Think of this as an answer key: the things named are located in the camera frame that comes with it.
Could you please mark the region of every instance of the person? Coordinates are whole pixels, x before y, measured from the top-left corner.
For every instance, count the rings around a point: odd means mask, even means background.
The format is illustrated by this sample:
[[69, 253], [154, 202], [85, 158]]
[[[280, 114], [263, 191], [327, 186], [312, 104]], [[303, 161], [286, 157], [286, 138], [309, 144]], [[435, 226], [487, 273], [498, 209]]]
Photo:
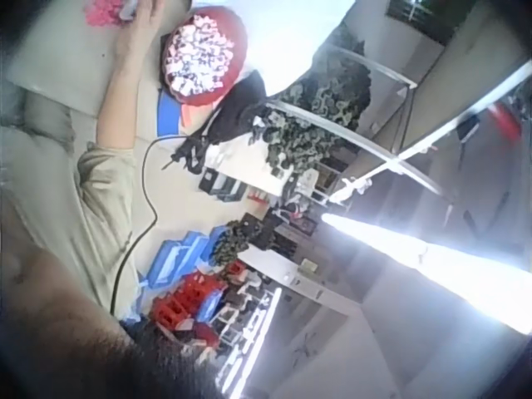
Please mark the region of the person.
[[[1, 128], [2, 397], [222, 397], [214, 379], [157, 328], [124, 329], [108, 311], [131, 236], [140, 73], [162, 14], [162, 0], [140, 0], [134, 22], [120, 32], [96, 143], [77, 170], [61, 108], [50, 107], [41, 126]], [[27, 121], [38, 120], [28, 118], [36, 105], [43, 112], [49, 104], [27, 101]], [[123, 279], [122, 311], [136, 296], [132, 266]]]

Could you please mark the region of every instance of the hand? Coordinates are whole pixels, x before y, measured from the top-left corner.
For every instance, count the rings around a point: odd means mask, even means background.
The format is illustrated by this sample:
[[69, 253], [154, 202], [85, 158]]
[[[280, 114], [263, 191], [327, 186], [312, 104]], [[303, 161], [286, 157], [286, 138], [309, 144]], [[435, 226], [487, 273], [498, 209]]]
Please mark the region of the hand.
[[116, 43], [119, 62], [142, 67], [163, 17], [165, 0], [139, 0], [133, 22], [122, 28]]

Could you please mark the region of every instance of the fluorescent light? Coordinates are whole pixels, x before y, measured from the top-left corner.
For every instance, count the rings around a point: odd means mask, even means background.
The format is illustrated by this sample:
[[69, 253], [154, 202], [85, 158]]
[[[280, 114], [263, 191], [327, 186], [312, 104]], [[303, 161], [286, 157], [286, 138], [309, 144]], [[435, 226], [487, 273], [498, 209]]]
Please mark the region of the fluorescent light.
[[242, 375], [240, 376], [239, 381], [234, 387], [230, 399], [239, 399], [240, 395], [242, 395], [242, 391], [244, 390], [244, 386], [246, 385], [246, 381], [248, 380], [249, 374], [251, 374], [255, 362], [257, 362], [257, 357], [259, 356], [260, 349], [264, 344], [266, 333], [268, 332], [269, 326], [272, 323], [273, 315], [275, 314], [275, 308], [279, 303], [282, 291], [283, 290], [281, 288], [277, 288], [275, 290], [275, 293], [273, 293], [272, 302], [270, 303], [268, 312], [266, 313], [266, 318], [264, 319], [263, 326], [260, 328], [260, 333], [259, 337], [257, 338], [257, 342], [253, 346], [253, 349], [251, 349], [251, 353], [249, 354], [248, 360], [244, 366], [244, 370], [242, 370]]
[[266, 310], [257, 308], [251, 318], [249, 318], [248, 324], [242, 333], [242, 337], [245, 339], [253, 339], [257, 335], [257, 332], [260, 328], [260, 323], [264, 320], [266, 316]]
[[258, 319], [255, 322], [253, 331], [249, 334], [248, 337], [245, 337], [247, 339], [246, 343], [244, 344], [244, 348], [242, 349], [242, 353], [245, 355], [248, 353], [249, 348], [251, 347], [251, 344], [254, 342], [255, 337], [257, 337], [257, 333], [259, 332], [260, 326], [263, 323], [264, 318], [266, 318], [266, 311], [262, 310], [259, 313]]
[[215, 380], [216, 381], [216, 385], [218, 387], [219, 387], [219, 384], [220, 384], [220, 380], [224, 376], [225, 368], [228, 365], [229, 366], [234, 365], [234, 363], [236, 362], [236, 359], [239, 357], [239, 354], [240, 354], [239, 347], [238, 346], [234, 347], [233, 350], [231, 351], [231, 353], [229, 354], [229, 357], [225, 361], [224, 365], [222, 366], [222, 368], [218, 372], [218, 376], [216, 377], [216, 380]]
[[461, 296], [523, 334], [532, 332], [532, 274], [378, 226], [325, 214], [323, 221]]
[[233, 383], [233, 380], [236, 377], [236, 373], [239, 372], [240, 366], [242, 366], [242, 361], [242, 357], [239, 357], [234, 363], [234, 365], [231, 367], [231, 370], [229, 370], [229, 374], [227, 375], [227, 378], [224, 382], [224, 386], [222, 387], [222, 393], [225, 393]]

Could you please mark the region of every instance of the window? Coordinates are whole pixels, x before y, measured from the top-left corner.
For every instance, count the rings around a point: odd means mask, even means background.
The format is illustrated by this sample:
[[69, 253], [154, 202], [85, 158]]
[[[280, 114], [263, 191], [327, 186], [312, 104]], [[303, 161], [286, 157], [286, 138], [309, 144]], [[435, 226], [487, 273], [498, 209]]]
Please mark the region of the window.
[[390, 0], [387, 15], [446, 46], [476, 0]]

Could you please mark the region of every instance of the sleeve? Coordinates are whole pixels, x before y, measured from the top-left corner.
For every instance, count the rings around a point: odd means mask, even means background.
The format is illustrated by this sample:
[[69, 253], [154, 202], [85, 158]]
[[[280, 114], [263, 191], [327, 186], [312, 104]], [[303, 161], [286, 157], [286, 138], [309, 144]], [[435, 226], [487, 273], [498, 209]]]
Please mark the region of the sleeve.
[[77, 169], [85, 212], [109, 229], [119, 245], [124, 244], [131, 234], [133, 150], [111, 150], [90, 143]]

